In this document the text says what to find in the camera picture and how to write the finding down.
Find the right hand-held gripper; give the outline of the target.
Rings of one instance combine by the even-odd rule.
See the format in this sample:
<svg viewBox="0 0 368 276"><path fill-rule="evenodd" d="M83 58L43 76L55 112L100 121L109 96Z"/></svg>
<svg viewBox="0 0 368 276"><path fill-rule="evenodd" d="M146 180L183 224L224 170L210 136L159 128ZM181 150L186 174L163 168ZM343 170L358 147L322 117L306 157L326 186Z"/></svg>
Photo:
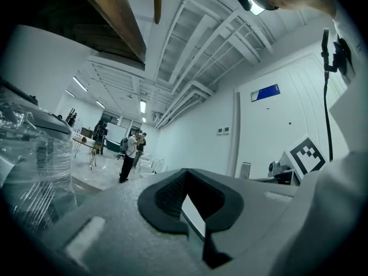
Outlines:
<svg viewBox="0 0 368 276"><path fill-rule="evenodd" d="M321 170L325 164L320 150L309 135L304 135L283 151L279 160L269 164L268 177L279 184L300 185L306 174Z"/></svg>

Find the person's white shirt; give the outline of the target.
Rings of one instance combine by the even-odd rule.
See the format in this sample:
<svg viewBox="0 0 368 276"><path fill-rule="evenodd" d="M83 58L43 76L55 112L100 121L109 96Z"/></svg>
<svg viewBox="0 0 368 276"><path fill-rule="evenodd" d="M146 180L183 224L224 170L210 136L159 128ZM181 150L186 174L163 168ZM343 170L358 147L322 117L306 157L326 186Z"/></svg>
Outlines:
<svg viewBox="0 0 368 276"><path fill-rule="evenodd" d="M354 66L332 107L349 153L319 172L307 217L272 276L368 276L368 47L344 8L333 21Z"/></svg>

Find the white ceiling pipes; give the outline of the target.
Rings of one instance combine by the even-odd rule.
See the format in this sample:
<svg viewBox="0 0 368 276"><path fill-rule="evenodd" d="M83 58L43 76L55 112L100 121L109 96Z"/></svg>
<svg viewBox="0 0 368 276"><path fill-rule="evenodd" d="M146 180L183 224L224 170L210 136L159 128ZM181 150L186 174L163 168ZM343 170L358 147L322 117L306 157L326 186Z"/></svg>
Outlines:
<svg viewBox="0 0 368 276"><path fill-rule="evenodd" d="M178 111L178 109L180 109L185 103L191 100L195 95L199 96L200 98L207 99L214 95L214 91L197 80L191 80L187 82L181 92L176 96L176 98L172 101L164 114L161 116L161 118L155 125L155 129L159 129L163 124L168 122L168 119L172 117Z"/></svg>

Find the folding ladder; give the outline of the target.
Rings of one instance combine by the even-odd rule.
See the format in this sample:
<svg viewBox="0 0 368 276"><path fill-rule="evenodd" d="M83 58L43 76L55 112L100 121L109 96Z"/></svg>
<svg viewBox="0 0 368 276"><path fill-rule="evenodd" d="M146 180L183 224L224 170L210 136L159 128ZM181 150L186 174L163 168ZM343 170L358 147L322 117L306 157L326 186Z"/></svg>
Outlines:
<svg viewBox="0 0 368 276"><path fill-rule="evenodd" d="M74 126L74 123L75 123L75 119L76 119L76 116L77 116L77 113L75 112L75 109L71 109L66 121L67 121L67 124L70 126L70 127L73 127Z"/></svg>

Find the brown wooden furniture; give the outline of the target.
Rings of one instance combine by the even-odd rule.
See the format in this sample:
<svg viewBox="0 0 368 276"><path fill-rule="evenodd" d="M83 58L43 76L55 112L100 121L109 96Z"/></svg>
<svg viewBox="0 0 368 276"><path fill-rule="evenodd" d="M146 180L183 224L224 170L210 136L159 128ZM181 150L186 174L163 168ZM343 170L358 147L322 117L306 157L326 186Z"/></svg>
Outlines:
<svg viewBox="0 0 368 276"><path fill-rule="evenodd" d="M144 64L146 44L129 0L37 0L34 24L110 56Z"/></svg>

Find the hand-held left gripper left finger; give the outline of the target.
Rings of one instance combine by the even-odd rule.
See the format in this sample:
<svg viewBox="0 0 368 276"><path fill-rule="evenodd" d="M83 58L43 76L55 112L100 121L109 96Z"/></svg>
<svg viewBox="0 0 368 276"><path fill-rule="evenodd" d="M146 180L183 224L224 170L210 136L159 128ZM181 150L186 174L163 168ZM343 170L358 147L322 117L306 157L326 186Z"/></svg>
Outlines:
<svg viewBox="0 0 368 276"><path fill-rule="evenodd" d="M104 190L66 214L42 236L54 255L72 265L68 275L204 276L186 235L153 228L137 206L144 189L175 170Z"/></svg>

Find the black chest clip mount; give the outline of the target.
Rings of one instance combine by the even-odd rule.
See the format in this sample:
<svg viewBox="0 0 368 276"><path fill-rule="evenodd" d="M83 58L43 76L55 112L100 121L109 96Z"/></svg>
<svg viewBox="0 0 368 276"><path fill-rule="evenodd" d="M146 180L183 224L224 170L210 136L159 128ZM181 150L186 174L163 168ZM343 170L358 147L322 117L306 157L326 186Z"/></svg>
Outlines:
<svg viewBox="0 0 368 276"><path fill-rule="evenodd" d="M346 76L348 70L354 71L352 67L351 51L346 41L339 36L337 36L336 41L333 42L335 52L332 55L332 65L330 65L328 39L329 29L324 28L321 41L321 57L323 58L324 75L328 78L330 72L337 73L339 71L342 76Z"/></svg>

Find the blue door sign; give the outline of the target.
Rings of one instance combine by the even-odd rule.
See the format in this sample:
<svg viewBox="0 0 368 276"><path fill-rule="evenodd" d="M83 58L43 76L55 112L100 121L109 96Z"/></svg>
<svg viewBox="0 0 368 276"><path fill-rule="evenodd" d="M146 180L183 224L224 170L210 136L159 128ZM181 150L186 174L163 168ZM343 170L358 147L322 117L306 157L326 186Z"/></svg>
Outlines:
<svg viewBox="0 0 368 276"><path fill-rule="evenodd" d="M273 97L278 94L280 94L279 87L277 84L274 84L274 85L262 88L260 90L253 91L251 93L251 101L252 102L259 101L262 99Z"/></svg>

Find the plastic wrapped equipment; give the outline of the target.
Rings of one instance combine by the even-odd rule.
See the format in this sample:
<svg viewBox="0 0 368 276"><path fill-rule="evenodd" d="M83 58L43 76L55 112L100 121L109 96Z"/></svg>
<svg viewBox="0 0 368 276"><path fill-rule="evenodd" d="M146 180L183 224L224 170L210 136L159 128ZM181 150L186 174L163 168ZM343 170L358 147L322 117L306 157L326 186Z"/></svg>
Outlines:
<svg viewBox="0 0 368 276"><path fill-rule="evenodd" d="M40 235L76 209L71 157L67 123L0 78L0 196L28 232Z"/></svg>

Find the white board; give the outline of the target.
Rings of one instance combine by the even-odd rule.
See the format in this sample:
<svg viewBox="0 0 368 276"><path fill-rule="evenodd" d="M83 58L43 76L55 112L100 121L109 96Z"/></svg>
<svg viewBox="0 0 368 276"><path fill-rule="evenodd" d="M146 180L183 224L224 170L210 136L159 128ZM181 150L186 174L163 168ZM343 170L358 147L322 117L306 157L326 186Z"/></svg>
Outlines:
<svg viewBox="0 0 368 276"><path fill-rule="evenodd" d="M105 138L108 150L119 152L121 140L125 137L127 129L112 123L107 124L108 134Z"/></svg>

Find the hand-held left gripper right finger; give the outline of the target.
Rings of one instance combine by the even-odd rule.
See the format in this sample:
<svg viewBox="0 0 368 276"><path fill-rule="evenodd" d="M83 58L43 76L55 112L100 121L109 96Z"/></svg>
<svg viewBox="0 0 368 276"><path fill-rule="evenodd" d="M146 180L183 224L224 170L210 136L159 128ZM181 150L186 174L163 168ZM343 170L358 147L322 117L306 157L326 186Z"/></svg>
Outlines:
<svg viewBox="0 0 368 276"><path fill-rule="evenodd" d="M201 255L188 254L186 276L204 275L229 263L261 239L296 196L297 186L186 171L186 215L204 237Z"/></svg>

